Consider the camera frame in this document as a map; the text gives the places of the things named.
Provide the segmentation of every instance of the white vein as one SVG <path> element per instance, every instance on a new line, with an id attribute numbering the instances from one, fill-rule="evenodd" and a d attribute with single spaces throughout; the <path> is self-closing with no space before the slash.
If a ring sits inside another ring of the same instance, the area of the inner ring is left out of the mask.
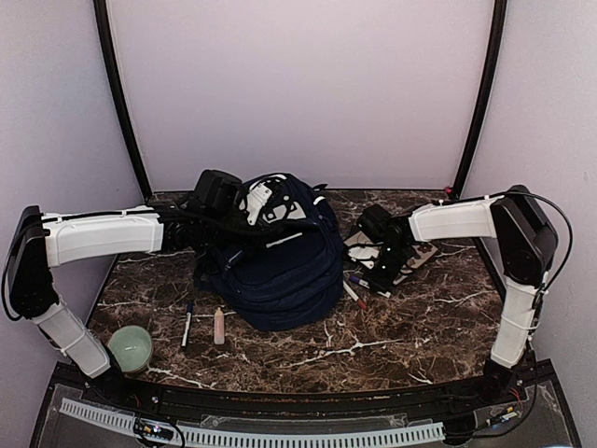
<path id="1" fill-rule="evenodd" d="M 181 250 L 178 252 L 171 252 L 168 254 L 154 254 L 154 255 L 150 255 L 149 257 L 145 257 L 142 259 L 120 259 L 118 261 L 118 264 L 124 264 L 124 263 L 142 263 L 143 261 L 147 261 L 149 259 L 168 259 L 169 257 L 177 257 L 179 255 L 182 254 L 191 254 L 193 253 L 192 249 L 188 249 L 188 250 Z"/>
<path id="2" fill-rule="evenodd" d="M 348 353 L 351 356 L 354 356 L 354 350 L 357 348 L 364 348 L 364 347 L 372 347 L 374 345 L 384 345 L 385 343 L 401 343 L 403 342 L 401 339 L 389 339 L 386 341 L 377 341 L 375 343 L 360 343 L 360 342 L 356 342 L 354 343 L 354 345 L 350 348 L 342 348 L 340 350 L 327 350 L 324 351 L 322 350 L 321 352 L 319 352 L 319 355 L 317 355 L 316 357 L 310 357 L 308 359 L 304 359 L 300 362 L 295 362 L 293 364 L 288 364 L 286 366 L 282 366 L 285 369 L 291 368 L 291 367 L 297 367 L 297 366 L 302 366 L 304 364 L 308 364 L 310 362 L 314 362 L 314 361 L 318 361 L 319 359 L 323 359 L 324 357 L 330 357 L 332 355 L 341 355 L 344 353 Z"/>
<path id="3" fill-rule="evenodd" d="M 228 313 L 224 313 L 224 315 L 236 315 L 236 311 L 230 311 Z M 201 318 L 205 318 L 205 317 L 214 317 L 214 315 L 193 315 L 193 317 L 201 319 Z"/>
<path id="4" fill-rule="evenodd" d="M 444 253 L 441 253 L 441 254 L 437 254 L 436 255 L 436 259 L 441 259 L 442 257 L 449 257 L 450 255 L 458 255 L 458 254 L 461 254 L 463 252 L 466 252 L 467 250 L 468 250 L 468 247 L 466 247 L 464 249 L 457 250 L 455 252 L 450 252 L 450 253 L 444 252 Z"/>
<path id="5" fill-rule="evenodd" d="M 423 347 L 429 341 L 431 341 L 431 338 L 416 338 L 414 340 L 414 348 Z"/>
<path id="6" fill-rule="evenodd" d="M 98 303 L 97 306 L 101 306 L 104 308 L 114 308 L 115 306 L 121 306 L 121 305 L 147 305 L 149 306 L 149 303 L 145 303 L 144 301 L 119 301 L 117 303 Z"/>
<path id="7" fill-rule="evenodd" d="M 329 348 L 332 346 L 332 338 L 334 336 L 329 334 L 329 331 L 327 331 L 326 321 L 324 321 L 324 331 L 326 332 L 326 336 L 327 336 L 326 347 Z"/>
<path id="8" fill-rule="evenodd" d="M 474 294 L 469 294 L 466 297 L 462 297 L 460 299 L 455 299 L 454 297 L 450 297 L 450 299 L 434 299 L 434 301 L 443 301 L 445 303 L 458 303 L 459 305 L 464 303 L 465 301 L 468 301 L 469 299 L 473 299 L 474 297 L 480 296 L 481 294 L 487 294 L 493 291 L 480 291 L 480 292 L 476 292 Z"/>
<path id="9" fill-rule="evenodd" d="M 462 249 L 474 249 L 473 245 L 453 245 L 452 243 L 441 243 L 441 245 L 448 245 L 449 247 L 461 247 Z"/>
<path id="10" fill-rule="evenodd" d="M 157 367 L 150 367 L 147 369 L 147 371 L 153 372 L 153 373 L 159 373 L 161 375 L 167 375 L 167 377 L 169 379 L 185 381 L 187 383 L 191 383 L 192 385 L 196 385 L 197 387 L 213 389 L 214 386 L 217 385 L 217 381 L 212 382 L 210 385 L 206 385 L 200 381 L 189 380 L 188 378 L 184 378 L 180 375 L 176 375 L 175 373 L 172 373 L 172 371 L 166 371 L 165 369 L 158 369 Z"/>
<path id="11" fill-rule="evenodd" d="M 409 373 L 409 377 L 419 383 L 423 383 L 425 385 L 432 385 L 433 381 L 429 381 L 427 378 L 419 378 L 418 376 L 414 376 L 412 373 Z"/>

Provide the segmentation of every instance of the navy backpack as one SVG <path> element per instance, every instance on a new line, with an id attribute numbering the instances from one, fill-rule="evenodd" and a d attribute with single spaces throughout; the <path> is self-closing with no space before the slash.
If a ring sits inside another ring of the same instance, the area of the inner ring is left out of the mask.
<path id="1" fill-rule="evenodd" d="M 217 292 L 260 330 L 292 329 L 325 317 L 342 295 L 342 239 L 334 211 L 320 192 L 289 174 L 264 175 L 243 188 L 247 197 L 239 208 L 249 222 L 296 219 L 309 229 L 298 227 L 257 250 L 212 247 L 209 261 L 198 260 L 195 286 Z M 262 190 L 271 193 L 267 201 L 258 196 Z"/>

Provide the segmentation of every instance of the marble surface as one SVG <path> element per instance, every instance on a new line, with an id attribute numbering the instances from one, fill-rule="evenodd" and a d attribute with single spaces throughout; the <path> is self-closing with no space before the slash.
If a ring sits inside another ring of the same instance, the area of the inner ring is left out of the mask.
<path id="1" fill-rule="evenodd" d="M 344 236 L 373 203 L 398 213 L 443 193 L 337 190 L 326 196 Z M 105 343 L 122 326 L 147 329 L 154 355 L 150 368 L 137 377 L 168 385 L 268 393 L 356 392 L 480 375 L 497 331 L 501 301 L 471 241 L 448 240 L 437 246 L 437 254 L 396 287 L 391 298 L 355 286 L 366 311 L 345 296 L 325 320 L 280 332 L 257 331 L 218 296 L 195 290 L 192 252 L 126 254 L 107 281 L 90 329 Z M 195 301 L 195 309 L 183 351 L 188 300 Z M 213 344 L 217 307 L 226 314 L 224 345 Z"/>

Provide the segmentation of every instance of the black metal frame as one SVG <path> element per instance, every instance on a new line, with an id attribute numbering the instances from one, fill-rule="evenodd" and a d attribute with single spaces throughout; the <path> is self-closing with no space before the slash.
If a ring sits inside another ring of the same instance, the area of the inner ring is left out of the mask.
<path id="1" fill-rule="evenodd" d="M 483 264 L 485 265 L 487 273 L 492 279 L 493 287 L 495 287 L 495 290 L 500 295 L 500 298 L 502 299 L 502 301 L 504 301 L 506 299 L 506 285 L 504 285 L 504 279 L 497 271 L 497 268 L 493 263 L 492 256 L 487 250 L 485 243 L 483 243 L 483 240 L 481 240 L 480 238 L 473 238 L 472 240 L 475 245 L 475 248 L 477 249 L 477 252 L 479 252 L 481 261 L 483 261 Z"/>
<path id="2" fill-rule="evenodd" d="M 504 23 L 506 22 L 506 7 L 507 0 L 495 0 L 493 5 L 492 29 L 489 33 L 489 43 L 487 45 L 485 65 L 483 66 L 483 75 L 481 76 L 481 82 L 479 84 L 479 94 L 477 95 L 473 119 L 471 120 L 470 128 L 468 130 L 465 150 L 460 159 L 456 178 L 450 188 L 450 196 L 452 199 L 458 199 L 463 194 L 466 179 L 468 178 L 470 167 L 475 158 L 475 151 L 477 150 L 479 136 L 483 127 L 483 121 L 485 120 L 485 113 L 487 112 L 487 105 L 489 104 L 489 98 L 492 93 L 495 67 L 497 66 L 497 57 L 500 52 L 500 44 L 502 43 Z"/>
<path id="3" fill-rule="evenodd" d="M 118 266 L 119 260 L 120 260 L 120 255 L 115 255 L 114 258 L 112 259 L 112 262 L 110 263 L 110 268 L 108 269 L 108 272 L 106 273 L 106 275 L 104 277 L 104 281 L 102 282 L 102 286 L 100 287 L 100 290 L 97 293 L 97 296 L 95 296 L 95 301 L 93 301 L 93 306 L 91 307 L 91 311 L 90 311 L 89 315 L 87 316 L 87 320 L 85 321 L 85 327 L 88 327 L 90 325 L 91 317 L 93 316 L 93 313 L 95 313 L 95 310 L 97 309 L 97 304 L 100 302 L 100 298 L 104 294 L 105 287 L 108 286 L 110 276 L 112 276 L 112 272 Z"/>
<path id="4" fill-rule="evenodd" d="M 521 370 L 523 386 L 535 383 L 531 366 Z M 562 391 L 555 370 L 549 359 L 537 363 L 537 381 L 551 381 L 562 408 L 564 422 L 574 446 L 580 446 L 580 438 L 570 408 Z M 201 421 L 205 415 L 238 416 L 263 419 L 313 419 L 356 418 L 374 415 L 405 413 L 409 421 L 432 419 L 454 425 L 471 421 L 473 411 L 487 406 L 479 400 L 450 400 L 450 395 L 470 395 L 482 378 L 469 378 L 443 385 L 422 385 L 379 392 L 351 394 L 255 394 L 224 392 L 157 385 L 129 380 L 141 402 L 140 411 L 184 421 Z M 46 395 L 39 410 L 30 448 L 35 448 L 48 413 L 49 403 L 56 385 L 67 385 L 82 391 L 83 399 L 110 404 L 98 396 L 94 389 L 86 387 L 86 380 L 75 367 L 58 363 L 50 379 Z M 503 402 L 512 401 L 504 395 Z"/>
<path id="5" fill-rule="evenodd" d="M 120 122 L 120 128 L 129 152 L 129 157 L 131 158 L 131 164 L 137 178 L 137 183 L 139 184 L 143 196 L 148 200 L 153 194 L 153 191 L 149 184 L 146 168 L 143 165 L 143 159 L 135 139 L 129 109 L 127 108 L 124 90 L 120 81 L 114 42 L 110 32 L 110 21 L 106 0 L 93 0 L 93 4 L 95 5 L 95 19 L 97 21 L 97 29 L 102 44 L 102 53 L 104 54 L 105 71 L 108 75 L 114 106 L 116 107 L 118 120 Z M 477 144 L 479 142 L 481 128 L 483 126 L 483 121 L 485 120 L 485 113 L 492 91 L 497 57 L 502 41 L 504 23 L 506 21 L 506 7 L 507 0 L 494 0 L 492 27 L 489 35 L 487 54 L 485 56 L 485 64 L 483 66 L 483 74 L 479 85 L 479 94 L 477 96 L 477 102 L 475 103 L 475 110 L 468 131 L 468 137 L 466 138 L 465 149 L 458 166 L 458 172 L 452 186 L 448 187 L 450 196 L 453 199 L 459 198 L 463 192 L 466 178 L 468 177 L 468 172 L 470 171 Z"/>
<path id="6" fill-rule="evenodd" d="M 110 90 L 112 91 L 112 99 L 118 115 L 120 129 L 122 130 L 124 143 L 129 152 L 129 157 L 131 158 L 132 169 L 137 178 L 139 189 L 141 189 L 141 193 L 147 200 L 151 197 L 152 190 L 149 185 L 149 179 L 147 178 L 146 168 L 143 165 L 141 152 L 139 151 L 139 146 L 137 145 L 137 140 L 134 136 L 129 109 L 124 97 L 122 82 L 120 81 L 114 42 L 112 41 L 112 33 L 110 32 L 107 4 L 105 0 L 93 0 L 93 5 L 95 6 L 95 20 L 97 22 L 97 31 L 100 36 L 102 54 L 104 55 L 105 72 L 107 73 L 108 82 L 110 83 Z"/>

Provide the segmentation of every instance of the marker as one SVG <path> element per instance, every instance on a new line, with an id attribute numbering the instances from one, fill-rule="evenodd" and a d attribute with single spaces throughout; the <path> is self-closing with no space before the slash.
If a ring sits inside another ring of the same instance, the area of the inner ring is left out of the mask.
<path id="1" fill-rule="evenodd" d="M 366 280 L 363 280 L 362 278 L 357 277 L 356 275 L 351 275 L 349 277 L 349 280 L 353 283 L 356 283 L 360 287 L 366 287 L 367 289 L 369 289 L 369 283 Z M 380 296 L 385 297 L 386 299 L 389 299 L 390 295 L 391 295 L 390 291 L 386 291 L 386 292 L 377 291 L 377 293 Z"/>
<path id="2" fill-rule="evenodd" d="M 183 335 L 183 341 L 180 344 L 183 349 L 187 348 L 188 333 L 190 332 L 190 319 L 193 316 L 193 301 L 187 303 L 187 322 L 185 322 L 185 334 Z"/>
<path id="3" fill-rule="evenodd" d="M 344 286 L 344 290 L 348 292 L 348 295 L 351 296 L 351 298 L 356 302 L 356 304 L 360 306 L 362 310 L 367 310 L 367 306 L 365 305 L 365 303 L 359 299 L 359 297 L 356 295 L 353 289 L 348 286 L 348 283 L 342 280 L 342 285 Z"/>

